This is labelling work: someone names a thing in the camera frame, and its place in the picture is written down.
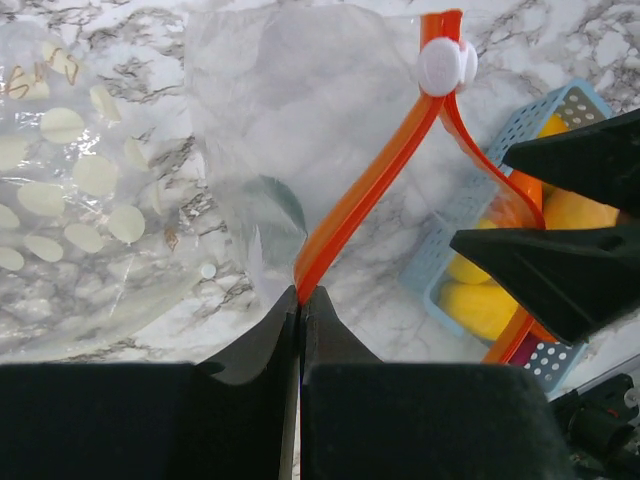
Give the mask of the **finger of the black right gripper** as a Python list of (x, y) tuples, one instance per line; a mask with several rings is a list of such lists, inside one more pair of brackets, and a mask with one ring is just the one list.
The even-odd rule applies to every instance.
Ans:
[(639, 216), (639, 111), (517, 143), (503, 163), (623, 213)]

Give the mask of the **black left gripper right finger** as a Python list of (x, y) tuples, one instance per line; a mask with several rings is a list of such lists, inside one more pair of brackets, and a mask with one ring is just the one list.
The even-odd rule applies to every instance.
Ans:
[(317, 288), (300, 316), (304, 479), (570, 479), (533, 376), (500, 364), (375, 356)]

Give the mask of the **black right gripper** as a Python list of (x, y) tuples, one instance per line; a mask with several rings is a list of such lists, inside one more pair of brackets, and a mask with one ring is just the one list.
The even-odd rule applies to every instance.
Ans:
[[(558, 341), (574, 345), (639, 309), (639, 224), (586, 230), (459, 230), (487, 272)], [(552, 401), (578, 479), (639, 477), (639, 388), (628, 374)]]

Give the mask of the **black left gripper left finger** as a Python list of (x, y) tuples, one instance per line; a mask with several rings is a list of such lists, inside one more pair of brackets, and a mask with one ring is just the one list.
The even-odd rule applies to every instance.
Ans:
[(1, 369), (5, 479), (288, 479), (296, 293), (200, 363)]

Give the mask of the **orange yellow toy mango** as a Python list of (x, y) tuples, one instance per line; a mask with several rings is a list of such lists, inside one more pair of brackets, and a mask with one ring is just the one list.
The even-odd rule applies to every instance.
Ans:
[(547, 199), (543, 215), (548, 230), (582, 230), (611, 227), (619, 210), (561, 189)]

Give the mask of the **orange toy pepper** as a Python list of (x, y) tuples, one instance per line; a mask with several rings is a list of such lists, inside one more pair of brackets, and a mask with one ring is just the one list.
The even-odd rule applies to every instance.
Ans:
[(500, 189), (490, 208), (490, 219), (501, 228), (539, 228), (542, 218), (542, 183), (527, 174), (513, 170), (509, 175), (511, 184), (527, 197)]

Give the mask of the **clear zip bag orange zipper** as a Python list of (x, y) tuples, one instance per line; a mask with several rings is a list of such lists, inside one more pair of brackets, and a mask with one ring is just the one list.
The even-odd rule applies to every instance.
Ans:
[(1, 28), (1, 359), (121, 340), (198, 285), (255, 323), (324, 287), (357, 335), (458, 339), (399, 277), (485, 152), (459, 95), (478, 68), (458, 9), (197, 12), (185, 87), (199, 192), (161, 174), (94, 67), (35, 24)]

